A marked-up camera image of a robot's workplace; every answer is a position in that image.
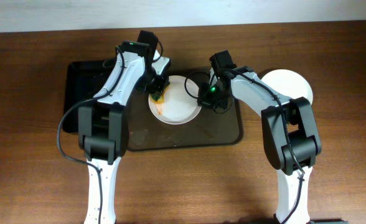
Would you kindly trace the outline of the green yellow sponge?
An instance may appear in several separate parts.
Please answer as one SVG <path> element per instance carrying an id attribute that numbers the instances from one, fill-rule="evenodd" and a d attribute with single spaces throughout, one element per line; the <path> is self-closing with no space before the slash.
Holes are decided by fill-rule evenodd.
<path id="1" fill-rule="evenodd" d="M 165 87 L 165 89 L 163 90 L 162 93 L 160 94 L 157 94 L 157 93 L 153 93 L 153 94 L 150 94 L 149 97 L 150 97 L 150 100 L 154 103 L 163 103 L 165 101 L 165 94 L 166 92 L 168 91 L 169 89 L 169 85 Z"/>

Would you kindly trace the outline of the pink plate with sauce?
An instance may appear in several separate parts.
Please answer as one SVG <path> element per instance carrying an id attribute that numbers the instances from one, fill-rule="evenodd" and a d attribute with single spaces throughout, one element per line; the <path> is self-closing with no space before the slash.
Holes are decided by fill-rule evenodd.
<path id="1" fill-rule="evenodd" d="M 180 125 L 193 120 L 201 111 L 197 100 L 190 94 L 197 96 L 199 87 L 195 82 L 186 77 L 173 75 L 169 77 L 169 85 L 162 98 L 154 101 L 148 97 L 148 105 L 151 113 L 166 124 Z"/>

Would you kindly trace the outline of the white plate with sauce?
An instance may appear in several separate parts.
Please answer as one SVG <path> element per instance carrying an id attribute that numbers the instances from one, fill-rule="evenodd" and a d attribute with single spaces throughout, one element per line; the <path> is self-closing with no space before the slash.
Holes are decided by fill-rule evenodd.
<path id="1" fill-rule="evenodd" d="M 309 82 L 297 72 L 287 69 L 272 70 L 261 80 L 280 94 L 292 99 L 305 97 L 310 104 L 313 102 L 313 92 Z"/>

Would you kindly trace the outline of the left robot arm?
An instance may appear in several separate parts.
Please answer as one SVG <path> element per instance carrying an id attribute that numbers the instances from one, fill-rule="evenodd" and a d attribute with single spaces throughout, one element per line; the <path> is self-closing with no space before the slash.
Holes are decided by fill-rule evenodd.
<path id="1" fill-rule="evenodd" d="M 116 175 L 128 143 L 124 109 L 133 91 L 147 92 L 160 101 L 169 84 L 163 73 L 170 62 L 157 51 L 158 45 L 154 40 L 117 46 L 107 81 L 78 107 L 78 144 L 89 171 L 85 224 L 116 222 Z"/>

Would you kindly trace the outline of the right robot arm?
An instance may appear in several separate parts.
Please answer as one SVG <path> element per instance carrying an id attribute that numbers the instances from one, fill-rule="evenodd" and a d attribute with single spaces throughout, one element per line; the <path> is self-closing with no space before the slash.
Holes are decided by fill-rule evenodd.
<path id="1" fill-rule="evenodd" d="M 244 102 L 261 118 L 266 158 L 278 177 L 276 222 L 310 223 L 309 179 L 321 140 L 309 100 L 277 92 L 249 67 L 212 68 L 198 104 L 225 109 L 229 98 Z"/>

